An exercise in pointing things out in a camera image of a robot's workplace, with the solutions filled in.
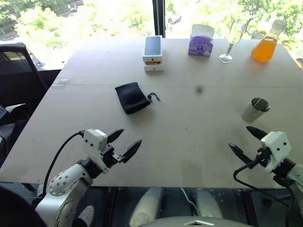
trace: white bottle cap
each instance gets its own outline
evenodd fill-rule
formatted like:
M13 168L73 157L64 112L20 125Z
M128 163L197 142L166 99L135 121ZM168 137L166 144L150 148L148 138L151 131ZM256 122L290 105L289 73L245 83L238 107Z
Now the white bottle cap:
M286 28L286 23L283 20L275 20L273 22L272 28L279 32L283 32Z

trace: drawstring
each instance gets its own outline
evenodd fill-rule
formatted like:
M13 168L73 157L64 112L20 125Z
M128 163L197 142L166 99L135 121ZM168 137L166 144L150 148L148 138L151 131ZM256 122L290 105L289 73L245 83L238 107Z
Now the drawstring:
M161 101L161 100L159 99L159 97L156 95L156 93L151 92L151 93L147 96L150 102L152 102L151 96L156 96L157 100L158 100L158 101Z

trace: black pouch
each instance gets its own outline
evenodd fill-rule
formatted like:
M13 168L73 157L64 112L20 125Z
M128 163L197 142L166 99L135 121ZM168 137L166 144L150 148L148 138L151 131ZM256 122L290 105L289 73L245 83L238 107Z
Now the black pouch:
M115 89L126 114L133 114L148 106L152 102L150 98L151 96L148 96L150 99L148 100L136 82L124 84L122 86L116 87Z

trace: floor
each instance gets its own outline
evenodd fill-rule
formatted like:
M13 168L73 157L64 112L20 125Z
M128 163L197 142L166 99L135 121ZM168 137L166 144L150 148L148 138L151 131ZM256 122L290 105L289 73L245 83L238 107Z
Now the floor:
M35 192L28 191L19 183L0 183L21 197L28 203L36 197ZM105 223L105 211L109 209L108 188L90 188L86 195L82 198L77 209L77 215L87 205L93 205L96 209L96 218L92 227L129 227L128 222L130 216L140 198L148 190L148 188L114 188L116 191L116 199L113 210L112 220ZM196 189L185 189L189 199L195 201ZM233 189L209 189L208 190L219 204L224 218L247 224L245 206L243 197L239 190ZM275 196L286 195L286 190L270 190ZM272 206L266 207L262 205L264 196L259 192L252 192L252 205L256 214L256 224L259 227L283 227L286 208L279 203L274 202ZM173 216L192 216L193 211L191 205L186 201L182 191L179 188L166 188L166 197L163 201L163 210L160 218ZM299 216L293 214L291 216L291 227L303 226L303 221Z

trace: glass bottle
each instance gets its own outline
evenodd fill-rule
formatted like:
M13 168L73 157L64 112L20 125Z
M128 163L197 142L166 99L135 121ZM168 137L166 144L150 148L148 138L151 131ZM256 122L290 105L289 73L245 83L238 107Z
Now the glass bottle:
M261 62L269 61L274 55L276 44L281 32L285 30L286 23L283 20L275 20L269 33L252 50L253 59Z

